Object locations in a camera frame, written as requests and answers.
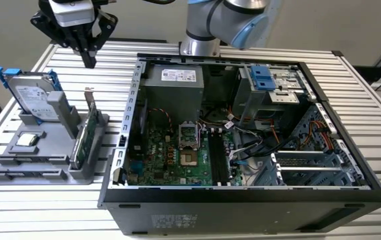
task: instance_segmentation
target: open computer tower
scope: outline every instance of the open computer tower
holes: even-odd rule
[[[381,183],[306,63],[140,54],[99,207],[127,235],[327,232]]]

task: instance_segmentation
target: hard drive label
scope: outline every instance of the hard drive label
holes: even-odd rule
[[[47,102],[47,92],[36,86],[16,86],[22,103],[27,106],[32,115],[46,121],[59,120],[55,108]]]

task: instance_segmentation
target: case label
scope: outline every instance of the case label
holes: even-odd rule
[[[196,82],[196,70],[163,70],[163,81]]]
[[[195,228],[198,214],[155,214],[152,215],[154,227],[158,229]]]

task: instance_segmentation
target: blue plastic latch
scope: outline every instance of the blue plastic latch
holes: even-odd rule
[[[20,75],[20,73],[22,73],[22,69],[19,68],[10,68],[4,71],[4,74],[10,76]]]
[[[0,80],[3,81],[4,87],[8,89],[8,88],[10,88],[10,85],[8,85],[8,82],[7,82],[7,80],[6,80],[4,67],[3,67],[3,66],[0,66]]]
[[[274,91],[276,89],[276,83],[271,74],[271,70],[267,66],[252,66],[251,77],[258,90]]]
[[[60,80],[59,80],[59,75],[58,75],[58,73],[56,73],[54,70],[50,70],[48,75],[50,75],[51,78],[52,78],[52,82],[54,82],[54,84],[55,84],[55,89],[56,89],[56,91],[63,91],[63,87],[62,87],[62,84],[60,84]]]

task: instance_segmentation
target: green circuit board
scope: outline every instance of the green circuit board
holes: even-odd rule
[[[148,134],[148,149],[143,166],[131,163],[128,183],[140,186],[214,186],[210,160],[208,132],[202,131],[200,148],[180,149],[179,136],[172,135],[167,141],[168,130],[151,128]],[[226,152],[234,145],[234,135],[223,135]],[[240,174],[231,180],[234,186],[242,185]]]

